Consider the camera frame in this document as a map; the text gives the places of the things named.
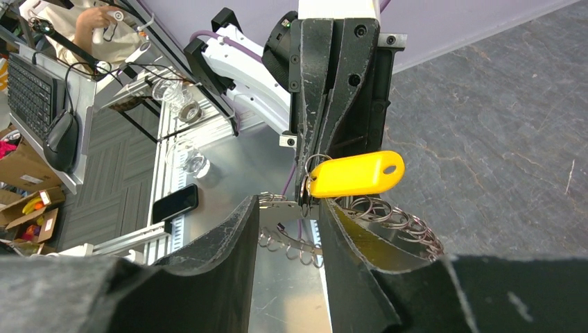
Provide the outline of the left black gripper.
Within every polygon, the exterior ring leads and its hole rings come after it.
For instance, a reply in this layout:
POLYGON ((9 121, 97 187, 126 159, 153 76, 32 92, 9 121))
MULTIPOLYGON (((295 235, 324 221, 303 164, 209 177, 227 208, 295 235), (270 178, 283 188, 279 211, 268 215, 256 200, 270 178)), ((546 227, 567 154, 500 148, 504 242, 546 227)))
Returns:
POLYGON ((405 45, 405 35, 381 33, 374 18, 279 25, 279 83, 291 94, 297 183, 311 155, 337 158, 381 148, 393 62, 405 45))

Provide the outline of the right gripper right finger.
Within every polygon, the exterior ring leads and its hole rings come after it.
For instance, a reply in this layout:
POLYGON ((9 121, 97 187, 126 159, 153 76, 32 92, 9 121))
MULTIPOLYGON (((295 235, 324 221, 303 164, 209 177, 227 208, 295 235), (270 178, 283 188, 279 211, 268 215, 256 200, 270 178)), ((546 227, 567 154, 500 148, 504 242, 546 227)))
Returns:
POLYGON ((324 222, 334 332, 586 332, 587 259, 443 255, 387 271, 324 222))

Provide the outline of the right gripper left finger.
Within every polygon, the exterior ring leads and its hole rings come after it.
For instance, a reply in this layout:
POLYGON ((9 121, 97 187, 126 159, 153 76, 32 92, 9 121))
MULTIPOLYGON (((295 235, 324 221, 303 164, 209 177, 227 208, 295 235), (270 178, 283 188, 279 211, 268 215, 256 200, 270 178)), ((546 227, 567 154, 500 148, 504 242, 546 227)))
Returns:
POLYGON ((147 266, 115 256, 1 258, 2 332, 247 332, 259 200, 147 266))

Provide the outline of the metal disc with keyrings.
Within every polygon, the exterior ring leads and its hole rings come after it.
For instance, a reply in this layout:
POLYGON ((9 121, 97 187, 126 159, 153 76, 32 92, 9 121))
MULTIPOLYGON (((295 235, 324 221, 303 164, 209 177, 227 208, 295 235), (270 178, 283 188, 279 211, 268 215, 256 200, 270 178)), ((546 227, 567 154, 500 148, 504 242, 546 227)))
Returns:
POLYGON ((343 234, 352 253, 387 271, 407 271, 426 266, 445 254, 444 246, 426 221, 377 197, 328 199, 306 215, 285 196, 264 192, 260 196, 259 247, 284 251, 287 259, 322 268, 327 234, 324 222, 343 234))

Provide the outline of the yellow tag key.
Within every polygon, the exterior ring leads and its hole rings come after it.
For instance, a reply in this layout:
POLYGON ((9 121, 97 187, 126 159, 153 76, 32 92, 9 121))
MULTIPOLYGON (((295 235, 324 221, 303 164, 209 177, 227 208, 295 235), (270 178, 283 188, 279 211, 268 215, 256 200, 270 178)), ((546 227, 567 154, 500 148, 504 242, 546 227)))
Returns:
POLYGON ((317 153, 302 165, 297 201, 304 207, 314 199, 382 194, 398 185, 405 171, 404 159, 395 151, 339 158, 317 153))

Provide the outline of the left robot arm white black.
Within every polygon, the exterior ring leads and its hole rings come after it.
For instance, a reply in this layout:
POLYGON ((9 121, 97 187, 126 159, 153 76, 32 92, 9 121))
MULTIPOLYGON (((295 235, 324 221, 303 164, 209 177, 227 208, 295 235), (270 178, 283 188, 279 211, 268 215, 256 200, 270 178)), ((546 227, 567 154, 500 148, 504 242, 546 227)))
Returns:
POLYGON ((319 155, 381 148, 393 63, 407 42, 404 33, 381 30, 382 8, 378 1, 300 1, 262 46, 224 8, 211 31, 193 34, 184 56, 211 93, 294 136, 302 180, 319 155))

